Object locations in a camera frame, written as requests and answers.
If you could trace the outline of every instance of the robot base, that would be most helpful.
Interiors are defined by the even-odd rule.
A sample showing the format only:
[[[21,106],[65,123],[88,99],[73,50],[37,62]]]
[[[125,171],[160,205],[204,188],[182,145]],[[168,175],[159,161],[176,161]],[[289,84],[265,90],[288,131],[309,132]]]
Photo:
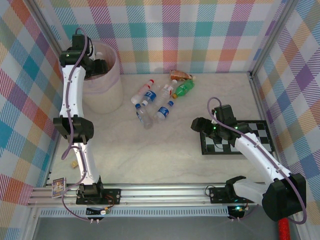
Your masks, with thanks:
[[[92,185],[80,184],[76,205],[119,205],[121,189],[104,189],[101,177]]]

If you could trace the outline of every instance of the green soda bottle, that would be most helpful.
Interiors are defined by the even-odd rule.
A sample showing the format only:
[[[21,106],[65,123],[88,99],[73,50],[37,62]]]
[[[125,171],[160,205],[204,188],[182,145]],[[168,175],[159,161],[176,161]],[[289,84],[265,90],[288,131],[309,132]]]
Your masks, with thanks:
[[[180,86],[177,87],[175,90],[175,93],[172,95],[173,99],[176,99],[177,97],[182,97],[187,94],[191,89],[193,89],[195,86],[195,83],[192,79],[188,79],[184,81]]]

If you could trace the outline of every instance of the small card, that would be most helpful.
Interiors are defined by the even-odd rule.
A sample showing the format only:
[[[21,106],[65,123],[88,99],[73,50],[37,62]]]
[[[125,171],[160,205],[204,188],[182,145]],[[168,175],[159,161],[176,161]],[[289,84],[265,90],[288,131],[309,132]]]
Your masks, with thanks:
[[[66,190],[66,178],[61,177],[54,179],[52,182],[52,198],[62,197],[62,194]]]

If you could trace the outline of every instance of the clear plastic bottle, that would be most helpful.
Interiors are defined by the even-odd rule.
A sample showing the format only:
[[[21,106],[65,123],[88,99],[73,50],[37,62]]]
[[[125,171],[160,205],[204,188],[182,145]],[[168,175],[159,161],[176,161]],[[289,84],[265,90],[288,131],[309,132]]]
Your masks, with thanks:
[[[160,107],[160,109],[155,113],[154,120],[161,123],[169,114],[170,108],[174,105],[173,101],[169,101],[165,106]]]
[[[158,84],[153,85],[152,88],[149,91],[147,91],[143,96],[142,104],[145,106],[147,106],[148,104],[151,104],[156,99],[160,88],[161,87]]]
[[[140,105],[139,103],[135,105],[136,115],[139,118],[140,122],[143,124],[144,129],[150,129],[153,125],[153,120],[149,116],[144,105]]]
[[[162,107],[163,104],[170,98],[172,95],[175,86],[177,85],[177,80],[172,80],[171,84],[166,84],[159,92],[157,98],[154,101],[154,105],[158,108]]]
[[[151,86],[155,83],[153,79],[150,79],[146,84],[144,84],[138,91],[136,95],[131,98],[131,102],[133,104],[138,104],[141,102],[142,98],[146,94],[146,92],[151,88]]]

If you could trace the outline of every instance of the bottle label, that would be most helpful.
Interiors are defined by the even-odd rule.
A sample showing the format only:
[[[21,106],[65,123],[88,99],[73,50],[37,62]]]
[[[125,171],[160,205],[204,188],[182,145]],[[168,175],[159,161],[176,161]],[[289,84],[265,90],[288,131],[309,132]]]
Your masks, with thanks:
[[[160,107],[160,109],[158,110],[158,112],[159,112],[159,113],[162,113],[165,118],[166,118],[166,117],[168,116],[168,114],[169,114],[169,110],[168,110],[166,107],[164,107],[164,106]]]
[[[138,118],[139,118],[140,122],[144,123],[144,121],[142,121],[142,118],[140,117],[140,115],[139,115],[139,113],[138,113],[138,112],[136,112],[136,115],[138,116]]]
[[[180,86],[180,88],[182,88],[183,90],[188,90],[187,86],[183,84]]]
[[[153,101],[155,100],[155,98],[157,97],[157,95],[155,94],[155,92],[150,91],[150,90],[147,91],[144,96],[146,96],[148,99],[150,99],[151,102],[153,102]]]
[[[170,96],[171,96],[174,88],[172,86],[170,86],[169,84],[166,84],[166,85],[164,85],[163,89],[168,90],[170,92]]]
[[[143,87],[148,87],[148,88],[150,89],[150,85],[149,85],[148,83],[144,84],[144,85],[142,86],[142,88],[143,88]]]

